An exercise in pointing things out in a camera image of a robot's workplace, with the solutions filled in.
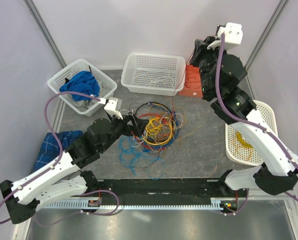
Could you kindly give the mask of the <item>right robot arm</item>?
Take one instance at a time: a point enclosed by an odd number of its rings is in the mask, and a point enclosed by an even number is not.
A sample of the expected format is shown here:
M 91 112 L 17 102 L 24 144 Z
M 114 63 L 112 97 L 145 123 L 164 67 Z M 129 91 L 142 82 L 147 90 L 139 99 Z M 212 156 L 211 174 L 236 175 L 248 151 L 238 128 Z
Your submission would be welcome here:
M 237 56 L 226 52 L 224 37 L 196 39 L 190 64 L 199 68 L 202 98 L 263 160 L 252 168 L 227 170 L 220 178 L 219 193 L 229 197 L 236 190 L 260 189 L 275 196 L 294 189 L 298 183 L 298 155 L 278 138 L 254 100 L 239 88 L 247 71 Z

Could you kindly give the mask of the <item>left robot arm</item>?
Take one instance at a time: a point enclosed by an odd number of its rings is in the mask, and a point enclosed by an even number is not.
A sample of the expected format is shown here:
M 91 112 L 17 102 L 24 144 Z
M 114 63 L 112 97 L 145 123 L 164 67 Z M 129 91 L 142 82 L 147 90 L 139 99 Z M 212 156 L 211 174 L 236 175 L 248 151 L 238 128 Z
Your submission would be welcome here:
M 1 182 L 0 190 L 9 220 L 15 225 L 20 224 L 51 202 L 82 194 L 96 195 L 98 182 L 91 171 L 84 171 L 68 182 L 58 181 L 98 160 L 120 136 L 142 136 L 148 122 L 133 113 L 122 118 L 99 118 L 64 153 L 44 167 L 21 180 Z

